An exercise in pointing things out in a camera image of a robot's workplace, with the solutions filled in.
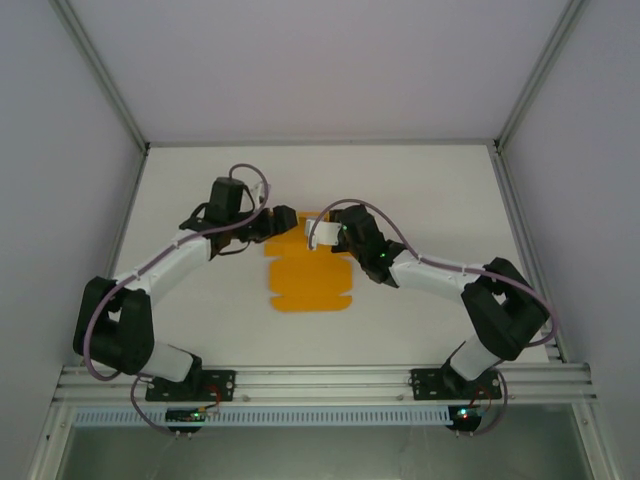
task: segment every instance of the enclosure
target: enclosure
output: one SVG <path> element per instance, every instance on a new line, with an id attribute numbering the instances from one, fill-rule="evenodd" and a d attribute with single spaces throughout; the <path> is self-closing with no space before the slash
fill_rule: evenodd
<path id="1" fill-rule="evenodd" d="M 3 478 L 640 476 L 638 2 L 6 3 Z M 346 308 L 283 312 L 264 245 L 154 307 L 158 339 L 235 372 L 203 438 L 149 429 L 132 377 L 89 376 L 85 284 L 170 242 L 236 163 L 271 206 L 359 198 L 420 252 L 514 262 L 560 333 L 499 366 L 495 430 L 456 438 L 452 403 L 410 384 L 473 334 L 459 305 L 343 257 Z M 147 388 L 162 423 L 180 403 Z"/>

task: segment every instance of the yellow fabric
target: yellow fabric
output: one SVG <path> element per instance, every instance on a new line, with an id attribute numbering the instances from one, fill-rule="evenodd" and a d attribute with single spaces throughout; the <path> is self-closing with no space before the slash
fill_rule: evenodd
<path id="1" fill-rule="evenodd" d="M 351 296 L 342 295 L 353 287 L 351 263 L 345 254 L 331 253 L 331 247 L 307 248 L 304 225 L 318 213 L 298 213 L 298 226 L 269 239 L 264 254 L 279 257 L 269 265 L 269 289 L 280 296 L 271 305 L 281 312 L 328 312 L 351 305 Z"/>

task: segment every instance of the glass panel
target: glass panel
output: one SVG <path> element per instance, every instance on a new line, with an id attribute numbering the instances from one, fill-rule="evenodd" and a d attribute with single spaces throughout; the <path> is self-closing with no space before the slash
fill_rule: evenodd
<path id="1" fill-rule="evenodd" d="M 568 407 L 509 408 L 486 436 L 444 427 L 218 428 L 207 438 L 78 428 L 58 480 L 591 479 Z"/>

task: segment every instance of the white wall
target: white wall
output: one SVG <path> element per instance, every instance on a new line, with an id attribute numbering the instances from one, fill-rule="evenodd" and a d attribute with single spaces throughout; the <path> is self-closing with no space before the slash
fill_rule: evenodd
<path id="1" fill-rule="evenodd" d="M 594 1 L 508 149 L 574 359 L 640 478 L 640 2 Z"/>
<path id="2" fill-rule="evenodd" d="M 44 0 L 0 6 L 0 477 L 25 474 L 136 148 Z"/>
<path id="3" fill-rule="evenodd" d="M 494 138 L 566 0 L 72 0 L 152 141 Z"/>

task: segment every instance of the white cable tray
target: white cable tray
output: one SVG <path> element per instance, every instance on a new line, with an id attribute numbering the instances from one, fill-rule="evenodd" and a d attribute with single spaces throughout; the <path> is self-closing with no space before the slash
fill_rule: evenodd
<path id="1" fill-rule="evenodd" d="M 200 426 L 202 424 L 165 422 L 166 408 L 145 408 L 160 425 Z M 396 426 L 451 425 L 446 406 L 362 406 L 362 407 L 225 407 L 208 417 L 203 426 L 211 427 L 304 427 L 304 426 Z M 78 408 L 76 427 L 138 427 L 144 421 L 130 407 Z"/>

